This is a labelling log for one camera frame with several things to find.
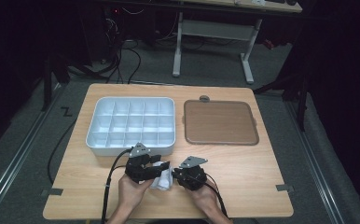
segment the human hand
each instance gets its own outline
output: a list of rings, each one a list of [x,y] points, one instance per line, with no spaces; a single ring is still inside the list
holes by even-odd
[[[215,184],[209,179],[206,184],[215,189]],[[231,224],[232,222],[223,214],[217,204],[217,195],[209,187],[203,185],[200,189],[186,189],[193,203],[215,224]]]
[[[154,179],[146,180],[142,184],[133,182],[130,177],[123,175],[118,181],[118,206],[113,215],[107,221],[109,223],[125,223],[142,201],[145,191],[153,183]]]

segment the desk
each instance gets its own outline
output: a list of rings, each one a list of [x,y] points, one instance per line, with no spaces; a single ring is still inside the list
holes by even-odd
[[[243,101],[250,105],[256,119],[259,143],[255,146],[191,145],[185,139],[184,102],[208,95],[211,100]],[[63,155],[53,184],[62,195],[49,195],[44,209],[47,219],[99,219],[102,214],[104,184],[114,157],[96,157],[86,145],[86,136],[96,102],[104,96],[166,96],[174,100],[176,142],[173,154],[162,157],[177,167],[192,155],[208,159],[201,167],[211,175],[219,189],[230,217],[290,217],[293,207],[278,163],[261,118],[256,98],[250,89],[92,84],[81,107],[76,126]],[[125,164],[127,157],[118,165]],[[107,214],[118,202],[117,182],[124,170],[113,173]],[[174,181],[170,190],[148,189],[131,218],[204,217],[193,205],[183,187]]]
[[[184,0],[190,3],[200,3],[207,5],[220,5],[225,7],[246,7],[252,9],[272,10],[281,12],[301,12],[302,8],[298,3],[294,6],[288,4],[267,2],[265,6],[255,4],[252,0],[237,0],[237,5],[234,0]],[[183,13],[179,13],[178,28],[177,28],[177,45],[174,54],[173,76],[180,76],[181,67],[181,41],[183,35],[199,35],[214,38],[226,38],[234,40],[247,41],[245,52],[241,54],[241,62],[246,82],[254,83],[252,71],[250,69],[249,57],[252,52],[253,45],[256,42],[256,36],[260,28],[262,20],[256,20],[254,25],[235,25],[221,22],[211,21],[194,21],[183,20]]]

